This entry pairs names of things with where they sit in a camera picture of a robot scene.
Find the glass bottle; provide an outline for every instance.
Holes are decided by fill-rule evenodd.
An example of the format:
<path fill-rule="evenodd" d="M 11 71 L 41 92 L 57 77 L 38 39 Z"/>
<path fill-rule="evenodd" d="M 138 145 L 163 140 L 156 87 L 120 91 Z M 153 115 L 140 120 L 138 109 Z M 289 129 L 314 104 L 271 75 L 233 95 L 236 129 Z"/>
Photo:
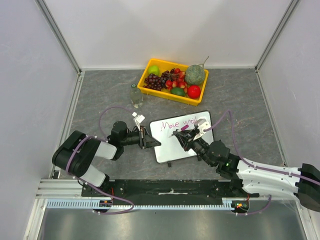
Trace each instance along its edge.
<path fill-rule="evenodd" d="M 137 88 L 136 84 L 131 85 L 130 98 L 133 106 L 135 108 L 139 108 L 142 106 L 143 97 L 139 88 Z"/>

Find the white wall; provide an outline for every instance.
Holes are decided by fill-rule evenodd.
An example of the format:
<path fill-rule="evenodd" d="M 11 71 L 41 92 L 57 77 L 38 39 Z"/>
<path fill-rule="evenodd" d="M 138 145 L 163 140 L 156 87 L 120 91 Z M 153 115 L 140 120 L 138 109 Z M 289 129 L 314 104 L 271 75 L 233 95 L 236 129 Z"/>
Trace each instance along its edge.
<path fill-rule="evenodd" d="M 320 1 L 303 0 L 260 71 L 290 166 L 320 170 Z M 320 213 L 311 213 L 317 227 Z"/>
<path fill-rule="evenodd" d="M 21 240 L 76 82 L 33 0 L 0 8 L 0 239 Z"/>
<path fill-rule="evenodd" d="M 82 68 L 255 66 L 290 0 L 46 0 Z"/>

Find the melon stem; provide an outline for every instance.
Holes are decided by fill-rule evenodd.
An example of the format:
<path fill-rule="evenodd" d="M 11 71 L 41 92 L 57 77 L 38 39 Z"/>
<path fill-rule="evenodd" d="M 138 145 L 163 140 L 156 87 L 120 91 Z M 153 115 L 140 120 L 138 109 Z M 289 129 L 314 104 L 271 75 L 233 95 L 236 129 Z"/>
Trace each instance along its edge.
<path fill-rule="evenodd" d="M 203 63 L 199 64 L 199 66 L 201 66 L 201 65 L 202 65 L 202 68 L 203 68 L 203 69 L 205 68 L 205 63 L 206 63 L 206 61 L 208 60 L 208 58 L 209 58 L 209 56 L 204 60 L 204 62 L 203 62 Z"/>

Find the fruit basket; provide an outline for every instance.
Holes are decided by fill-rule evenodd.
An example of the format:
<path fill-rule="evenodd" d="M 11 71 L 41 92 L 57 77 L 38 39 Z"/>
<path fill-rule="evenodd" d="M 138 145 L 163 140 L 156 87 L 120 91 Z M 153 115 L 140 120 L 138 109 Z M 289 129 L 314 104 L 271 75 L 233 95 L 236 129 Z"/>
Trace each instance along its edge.
<path fill-rule="evenodd" d="M 138 83 L 138 88 L 141 90 L 142 93 L 147 94 L 147 95 L 160 97 L 160 98 L 164 98 L 164 99 L 177 101 L 177 102 L 184 103 L 184 104 L 193 105 L 193 106 L 197 106 L 199 103 L 201 103 L 202 97 L 204 95 L 204 91 L 206 88 L 208 75 L 209 75 L 209 71 L 207 69 L 204 69 L 204 73 L 205 73 L 204 82 L 201 85 L 199 85 L 199 87 L 201 89 L 201 94 L 198 98 L 192 99 L 192 98 L 189 98 L 188 95 L 178 96 L 178 95 L 171 94 L 166 88 L 163 88 L 161 91 L 145 88 L 144 86 L 146 86 L 147 84 L 145 83 L 144 79 L 148 77 L 148 68 L 153 65 L 156 65 L 159 67 L 160 74 L 167 71 L 167 70 L 173 69 L 173 68 L 179 68 L 181 71 L 186 71 L 188 68 L 187 65 L 183 65 L 183 64 L 179 64 L 179 63 L 175 63 L 175 62 L 170 62 L 170 61 L 164 61 L 164 60 L 160 60 L 160 59 L 156 59 L 156 58 L 151 58 L 147 64 L 143 74 L 142 74 L 142 77 L 141 77 L 139 83 Z"/>

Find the green apple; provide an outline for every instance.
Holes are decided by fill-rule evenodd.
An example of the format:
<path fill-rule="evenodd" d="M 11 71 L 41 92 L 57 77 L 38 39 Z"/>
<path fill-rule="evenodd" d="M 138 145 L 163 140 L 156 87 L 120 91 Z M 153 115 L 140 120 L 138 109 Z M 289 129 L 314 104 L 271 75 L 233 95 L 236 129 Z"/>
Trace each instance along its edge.
<path fill-rule="evenodd" d="M 148 73 L 157 75 L 159 77 L 159 74 L 160 74 L 159 67 L 157 65 L 150 66 L 148 68 Z"/>

